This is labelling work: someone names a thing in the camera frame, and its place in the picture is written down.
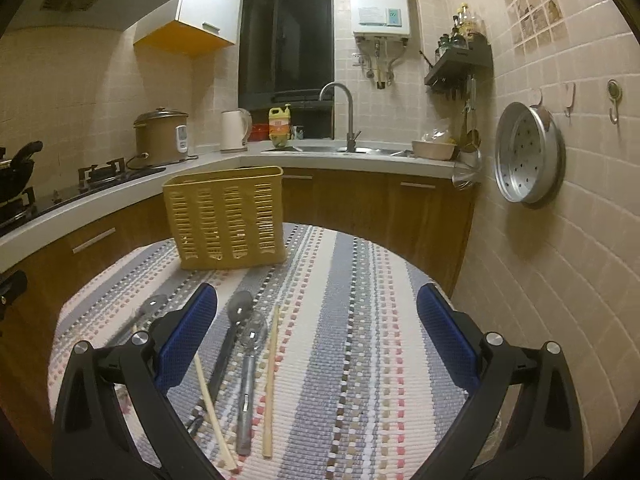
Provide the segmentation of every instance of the black pot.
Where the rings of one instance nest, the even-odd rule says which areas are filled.
[[[35,140],[23,146],[11,161],[0,159],[0,203],[20,195],[33,173],[31,155],[42,150],[42,142]]]

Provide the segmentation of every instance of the spoon handle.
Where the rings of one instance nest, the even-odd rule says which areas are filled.
[[[220,353],[218,354],[218,358],[216,359],[216,365],[213,367],[211,377],[209,378],[207,389],[209,390],[209,395],[211,396],[211,400],[214,403],[218,398],[218,392],[220,390],[220,386],[222,385],[222,379],[225,378],[226,367],[229,364],[229,359],[231,359],[231,353],[233,352],[234,345],[236,344],[237,334],[238,325],[236,324],[230,326],[226,331],[225,339],[222,342]]]
[[[238,436],[236,452],[241,456],[251,453],[251,425],[254,419],[255,355],[242,359],[242,383],[238,398]]]

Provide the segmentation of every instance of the water heater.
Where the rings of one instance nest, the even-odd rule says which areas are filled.
[[[357,38],[402,40],[411,36],[407,0],[351,0],[351,28]]]

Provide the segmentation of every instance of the silver screw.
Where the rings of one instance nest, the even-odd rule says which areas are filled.
[[[551,354],[559,354],[560,353],[560,345],[555,341],[549,341],[546,344],[546,350]]]
[[[76,354],[84,354],[89,349],[89,343],[87,341],[78,341],[74,346],[74,352]]]
[[[504,338],[497,332],[489,332],[486,335],[486,341],[491,346],[500,346],[502,343],[504,343]]]
[[[135,346],[142,346],[147,341],[149,341],[149,334],[141,330],[140,332],[136,332],[133,336],[131,336],[131,341]]]

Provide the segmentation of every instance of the sink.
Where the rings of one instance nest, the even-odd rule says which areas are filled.
[[[265,152],[284,153],[343,153],[345,155],[373,155],[373,156],[400,156],[409,157],[414,153],[411,150],[388,150],[383,148],[356,148],[355,153],[348,153],[347,148],[341,146],[285,146],[284,148],[271,148]]]

